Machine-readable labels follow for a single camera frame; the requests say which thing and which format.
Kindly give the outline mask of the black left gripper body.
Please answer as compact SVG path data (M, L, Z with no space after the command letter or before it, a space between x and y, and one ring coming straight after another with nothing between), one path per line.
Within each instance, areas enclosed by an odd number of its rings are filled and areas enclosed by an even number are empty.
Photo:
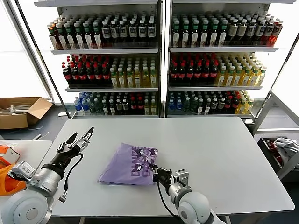
M50 166L55 168L66 168L71 159L81 152L79 146L59 146L57 154L51 160Z

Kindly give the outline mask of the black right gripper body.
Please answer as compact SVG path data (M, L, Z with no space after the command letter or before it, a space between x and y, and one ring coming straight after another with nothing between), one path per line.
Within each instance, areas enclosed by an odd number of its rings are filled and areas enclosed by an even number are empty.
M164 187L169 187L172 184L172 171L161 169L161 184Z

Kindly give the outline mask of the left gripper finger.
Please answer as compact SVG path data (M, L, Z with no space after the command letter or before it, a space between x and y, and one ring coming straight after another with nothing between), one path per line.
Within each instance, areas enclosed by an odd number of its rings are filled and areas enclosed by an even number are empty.
M90 138L93 134L93 127L91 127L82 137L75 140L71 145L71 149L85 149L87 148L88 144L90 143Z
M57 152L64 152L68 149L69 145L71 145L77 137L77 132L75 132L69 139L63 143L61 143L57 149Z

